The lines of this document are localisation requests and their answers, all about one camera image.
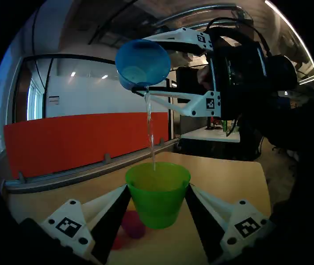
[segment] orange partition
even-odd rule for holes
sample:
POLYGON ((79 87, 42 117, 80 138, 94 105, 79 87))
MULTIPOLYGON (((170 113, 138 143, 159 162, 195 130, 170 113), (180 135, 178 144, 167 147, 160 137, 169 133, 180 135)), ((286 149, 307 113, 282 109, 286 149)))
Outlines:
MULTIPOLYGON (((168 113, 152 113, 154 143, 168 140, 168 113)), ((18 122, 4 127, 13 178, 68 170, 149 146, 146 113, 88 114, 18 122)))

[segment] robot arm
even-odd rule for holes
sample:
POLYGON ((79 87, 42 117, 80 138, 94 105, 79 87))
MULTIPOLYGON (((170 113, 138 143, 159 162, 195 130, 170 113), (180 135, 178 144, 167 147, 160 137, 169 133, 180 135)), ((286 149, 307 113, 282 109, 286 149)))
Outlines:
MULTIPOLYGON (((180 88, 178 91, 150 87, 151 99, 185 116, 232 120, 243 112, 249 100, 257 101, 259 95, 294 89, 298 82, 291 61, 282 55, 272 56, 264 37, 255 31, 260 35, 268 57, 265 57, 260 43, 231 28, 213 27, 207 28, 205 32, 180 28, 146 37, 145 39, 157 42, 166 50, 192 53, 197 56, 205 54, 210 66, 209 82, 212 88, 203 95, 197 95, 179 92, 180 88), (235 39, 241 45, 236 47, 220 45, 221 36, 235 39), (157 96, 190 101, 181 108, 157 96)), ((141 96, 145 93, 141 87, 133 88, 132 92, 141 96)))
MULTIPOLYGON (((146 37, 145 39, 157 42, 165 49, 192 53, 197 56, 201 56, 205 53, 208 56, 208 54, 213 53, 213 46, 210 36, 206 33, 188 28, 180 28, 178 30, 146 37)), ((153 87, 151 87, 151 100, 165 106, 166 108, 175 110, 185 116, 220 117, 220 93, 215 89, 215 75, 213 71, 214 68, 212 57, 209 58, 209 62, 211 65, 211 74, 214 88, 213 91, 208 91, 204 95, 196 95, 177 91, 155 90, 153 87), (183 98, 189 99, 190 101, 186 104, 185 107, 181 108, 177 105, 166 102, 157 96, 183 98)), ((138 95, 143 95, 145 92, 138 89, 133 89, 132 91, 138 95)))

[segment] green plastic cup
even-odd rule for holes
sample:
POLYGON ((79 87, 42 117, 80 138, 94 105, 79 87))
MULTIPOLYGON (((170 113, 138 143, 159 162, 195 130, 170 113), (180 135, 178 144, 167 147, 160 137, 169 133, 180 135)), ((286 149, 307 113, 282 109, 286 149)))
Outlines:
POLYGON ((140 220, 150 228, 161 229, 174 224, 178 217, 190 173, 182 166, 156 162, 130 168, 126 182, 140 220))

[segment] pink object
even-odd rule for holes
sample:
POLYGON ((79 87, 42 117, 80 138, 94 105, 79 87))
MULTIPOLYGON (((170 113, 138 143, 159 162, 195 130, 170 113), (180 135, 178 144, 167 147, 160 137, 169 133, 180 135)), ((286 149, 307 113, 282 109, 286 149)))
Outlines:
POLYGON ((140 239, 146 233, 146 227, 136 211, 126 211, 121 226, 125 233, 133 239, 140 239))
POLYGON ((112 250, 119 250, 123 247, 122 240, 119 236, 116 236, 113 246, 111 247, 112 250))

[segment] table surface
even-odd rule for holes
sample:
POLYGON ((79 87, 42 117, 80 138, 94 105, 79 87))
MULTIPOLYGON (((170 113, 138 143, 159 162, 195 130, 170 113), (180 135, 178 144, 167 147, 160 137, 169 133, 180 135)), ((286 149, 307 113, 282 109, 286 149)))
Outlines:
MULTIPOLYGON (((150 162, 151 158, 136 164, 150 162)), ((261 165, 257 162, 230 161, 162 152, 158 162, 171 162, 187 168, 191 183, 229 203, 247 199, 260 212, 270 216, 270 199, 261 165)), ((68 199, 86 203, 125 183, 125 173, 132 166, 54 190, 10 194, 8 207, 20 222, 26 217, 42 222, 68 199)), ((177 221, 166 229, 147 229, 139 240, 131 239, 120 250, 111 251, 108 264, 208 264, 199 235, 186 202, 177 221)))
POLYGON ((205 130, 205 128, 206 127, 203 127, 195 131, 184 133, 180 137, 184 139, 206 140, 214 142, 239 143, 241 141, 239 132, 232 132, 228 137, 226 137, 226 133, 222 131, 222 129, 205 130))

